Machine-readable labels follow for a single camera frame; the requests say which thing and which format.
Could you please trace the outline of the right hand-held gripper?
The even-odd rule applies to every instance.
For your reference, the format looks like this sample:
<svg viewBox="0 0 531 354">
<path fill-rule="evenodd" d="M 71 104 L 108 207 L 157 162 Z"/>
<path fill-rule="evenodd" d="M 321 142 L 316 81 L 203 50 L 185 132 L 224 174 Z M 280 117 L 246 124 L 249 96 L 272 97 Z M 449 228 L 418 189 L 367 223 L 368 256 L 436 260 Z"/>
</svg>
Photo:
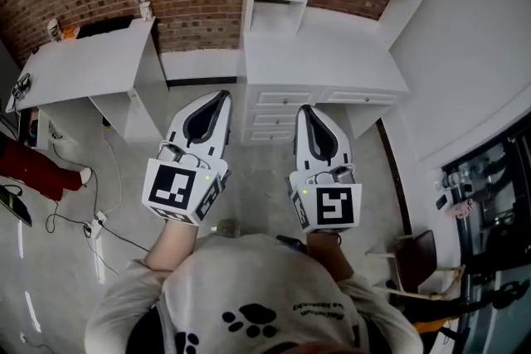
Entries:
<svg viewBox="0 0 531 354">
<path fill-rule="evenodd" d="M 340 233 L 359 224 L 362 185 L 346 133 L 323 111 L 300 107 L 290 200 L 305 234 Z"/>
</svg>

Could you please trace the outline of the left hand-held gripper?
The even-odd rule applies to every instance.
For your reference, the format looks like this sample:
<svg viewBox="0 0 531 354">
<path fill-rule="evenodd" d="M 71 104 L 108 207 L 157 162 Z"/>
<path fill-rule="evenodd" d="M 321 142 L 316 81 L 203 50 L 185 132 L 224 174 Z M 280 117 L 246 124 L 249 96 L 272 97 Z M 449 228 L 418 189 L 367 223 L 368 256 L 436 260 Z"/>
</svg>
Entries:
<svg viewBox="0 0 531 354">
<path fill-rule="evenodd" d="M 168 141 L 160 143 L 157 157 L 149 159 L 146 169 L 143 204 L 151 212 L 168 221 L 202 224 L 225 188 L 228 164 L 172 142 L 224 148 L 231 112 L 230 92 L 218 90 L 196 98 L 173 116 Z"/>
</svg>

